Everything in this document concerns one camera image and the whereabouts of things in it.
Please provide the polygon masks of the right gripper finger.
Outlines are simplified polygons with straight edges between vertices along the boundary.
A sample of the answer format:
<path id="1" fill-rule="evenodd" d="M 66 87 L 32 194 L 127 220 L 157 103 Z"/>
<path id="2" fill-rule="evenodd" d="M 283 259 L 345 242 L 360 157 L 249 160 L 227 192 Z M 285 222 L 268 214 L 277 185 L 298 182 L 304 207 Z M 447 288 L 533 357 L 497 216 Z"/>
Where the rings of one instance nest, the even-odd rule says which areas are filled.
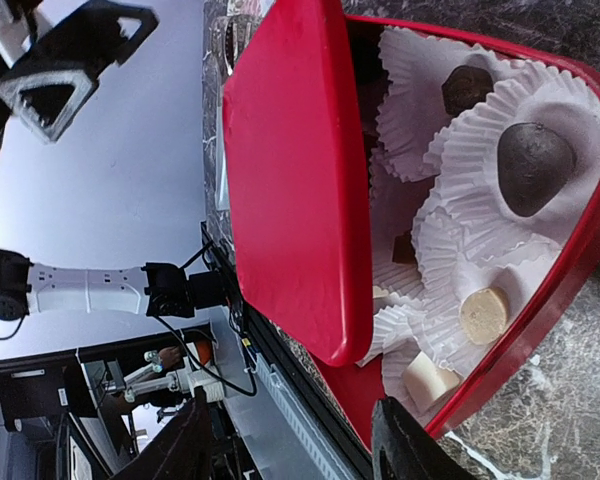
<path id="1" fill-rule="evenodd" d="M 374 479 L 475 479 L 394 397 L 374 405 L 371 449 Z"/>

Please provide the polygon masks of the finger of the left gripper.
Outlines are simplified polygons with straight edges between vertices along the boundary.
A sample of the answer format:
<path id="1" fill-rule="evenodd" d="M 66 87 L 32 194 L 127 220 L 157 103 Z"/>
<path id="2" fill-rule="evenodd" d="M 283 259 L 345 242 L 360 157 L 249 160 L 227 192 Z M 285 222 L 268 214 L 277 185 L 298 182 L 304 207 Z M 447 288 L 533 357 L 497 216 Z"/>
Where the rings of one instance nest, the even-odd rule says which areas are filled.
<path id="1" fill-rule="evenodd" d="M 113 1 L 87 1 L 37 40 L 29 59 L 53 70 L 99 75 L 124 64 L 159 24 L 153 9 Z"/>
<path id="2" fill-rule="evenodd" d="M 46 143 L 55 143 L 99 87 L 80 64 L 23 64 L 0 79 L 0 98 Z"/>

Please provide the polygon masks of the white chocolate piece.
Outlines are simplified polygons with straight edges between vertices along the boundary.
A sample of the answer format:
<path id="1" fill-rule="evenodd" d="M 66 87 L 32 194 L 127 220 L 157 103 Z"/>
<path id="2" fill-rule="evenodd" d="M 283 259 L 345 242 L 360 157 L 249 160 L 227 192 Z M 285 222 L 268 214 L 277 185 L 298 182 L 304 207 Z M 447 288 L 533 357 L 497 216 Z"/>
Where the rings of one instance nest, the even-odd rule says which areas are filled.
<path id="1" fill-rule="evenodd" d="M 389 295 L 389 291 L 388 290 L 386 290 L 386 289 L 384 289 L 384 288 L 382 288 L 380 286 L 377 286 L 377 285 L 374 285 L 372 287 L 372 298 L 374 300 L 385 298 L 388 295 Z"/>
<path id="2" fill-rule="evenodd" d="M 460 377 L 455 372 L 438 367 L 424 352 L 420 352 L 405 368 L 402 380 L 421 411 L 431 408 L 460 384 Z"/>

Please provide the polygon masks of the tan round chocolate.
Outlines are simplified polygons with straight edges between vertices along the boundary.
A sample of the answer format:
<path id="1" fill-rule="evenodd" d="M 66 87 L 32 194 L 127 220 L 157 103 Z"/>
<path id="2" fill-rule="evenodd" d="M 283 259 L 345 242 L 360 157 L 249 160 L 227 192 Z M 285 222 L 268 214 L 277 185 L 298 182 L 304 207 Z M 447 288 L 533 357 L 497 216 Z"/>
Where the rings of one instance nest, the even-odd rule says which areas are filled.
<path id="1" fill-rule="evenodd" d="M 509 323 L 507 294 L 499 287 L 475 291 L 462 303 L 459 323 L 472 343 L 494 342 L 504 334 Z"/>

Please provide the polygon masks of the red box lid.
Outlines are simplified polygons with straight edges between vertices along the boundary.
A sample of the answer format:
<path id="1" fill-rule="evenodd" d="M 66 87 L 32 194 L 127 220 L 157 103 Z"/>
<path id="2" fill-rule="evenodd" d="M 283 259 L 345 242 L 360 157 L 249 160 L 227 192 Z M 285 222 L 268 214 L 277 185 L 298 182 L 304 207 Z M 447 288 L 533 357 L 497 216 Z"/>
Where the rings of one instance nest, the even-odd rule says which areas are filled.
<path id="1" fill-rule="evenodd" d="M 245 300 L 322 362 L 372 335 L 368 178 L 337 1 L 278 1 L 223 93 L 237 276 Z"/>

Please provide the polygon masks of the red box with paper cups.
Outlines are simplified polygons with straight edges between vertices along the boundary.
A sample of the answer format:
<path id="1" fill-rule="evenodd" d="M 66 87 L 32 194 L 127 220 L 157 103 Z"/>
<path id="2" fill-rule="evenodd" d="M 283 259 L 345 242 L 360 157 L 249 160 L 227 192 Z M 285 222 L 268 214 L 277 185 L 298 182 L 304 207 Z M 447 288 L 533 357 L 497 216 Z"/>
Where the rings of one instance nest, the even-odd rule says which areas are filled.
<path id="1" fill-rule="evenodd" d="M 424 25 L 377 31 L 388 77 L 370 165 L 373 334 L 361 360 L 321 373 L 364 445 L 371 412 L 396 398 L 432 435 L 479 410 L 531 356 L 600 260 L 600 75 L 579 62 L 498 39 Z M 457 117 L 441 86 L 461 65 L 487 70 L 484 102 Z M 565 187 L 530 218 L 504 202 L 496 149 L 516 123 L 540 123 L 577 155 Z M 415 264 L 392 262 L 394 238 L 411 233 Z M 505 332 L 472 343 L 459 323 L 475 291 L 499 287 Z M 460 384 L 421 411 L 402 373 L 424 352 Z"/>

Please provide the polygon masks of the dark chocolate piece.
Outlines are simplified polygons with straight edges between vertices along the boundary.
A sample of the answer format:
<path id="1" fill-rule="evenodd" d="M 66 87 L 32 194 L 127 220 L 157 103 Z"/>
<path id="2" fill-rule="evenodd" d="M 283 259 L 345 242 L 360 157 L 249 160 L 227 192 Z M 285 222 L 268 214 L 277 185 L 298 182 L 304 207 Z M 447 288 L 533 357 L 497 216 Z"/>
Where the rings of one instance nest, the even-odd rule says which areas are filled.
<path id="1" fill-rule="evenodd" d="M 501 196 L 522 218 L 542 210 L 569 182 L 577 163 L 566 139 L 534 122 L 506 128 L 498 140 L 496 156 Z"/>
<path id="2" fill-rule="evenodd" d="M 493 79 L 482 68 L 461 65 L 455 68 L 441 86 L 445 111 L 452 117 L 484 102 L 493 91 Z"/>

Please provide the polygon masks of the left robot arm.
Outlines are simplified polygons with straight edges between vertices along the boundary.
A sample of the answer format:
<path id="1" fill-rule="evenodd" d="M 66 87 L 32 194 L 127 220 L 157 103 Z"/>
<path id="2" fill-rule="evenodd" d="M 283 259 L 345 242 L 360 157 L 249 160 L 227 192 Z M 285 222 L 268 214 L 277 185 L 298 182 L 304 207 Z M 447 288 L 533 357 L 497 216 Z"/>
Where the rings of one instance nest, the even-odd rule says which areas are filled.
<path id="1" fill-rule="evenodd" d="M 149 7 L 87 1 L 52 25 L 36 1 L 0 1 L 0 149 L 6 123 L 20 118 L 56 142 L 111 64 L 124 64 L 154 32 Z M 119 311 L 191 318 L 223 305 L 217 273 L 147 263 L 122 270 L 57 268 L 0 249 L 0 320 L 20 323 L 51 311 Z"/>

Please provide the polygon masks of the black front table rail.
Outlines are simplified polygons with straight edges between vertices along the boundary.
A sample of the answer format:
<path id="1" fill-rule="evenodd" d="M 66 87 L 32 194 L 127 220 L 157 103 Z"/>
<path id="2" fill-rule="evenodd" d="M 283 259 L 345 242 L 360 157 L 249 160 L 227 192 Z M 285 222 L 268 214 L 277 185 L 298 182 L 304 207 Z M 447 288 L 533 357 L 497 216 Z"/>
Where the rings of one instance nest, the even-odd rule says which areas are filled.
<path id="1" fill-rule="evenodd" d="M 302 466 L 308 466 L 309 461 L 300 455 L 299 442 L 256 374 L 257 353 L 282 373 L 304 406 L 317 418 L 318 425 L 326 429 L 327 438 L 335 443 L 336 450 L 354 468 L 357 479 L 371 479 L 370 454 L 321 387 L 317 373 L 307 370 L 276 327 L 243 300 L 228 252 L 222 244 L 213 241 L 206 222 L 201 223 L 201 235 L 210 245 L 205 259 L 223 275 L 231 303 L 226 314 L 227 324 L 216 326 L 217 336 L 235 336 L 236 347 L 255 364 L 257 395 L 233 397 L 227 401 L 227 410 L 260 476 L 293 479 L 283 470 L 287 461 L 299 460 Z"/>

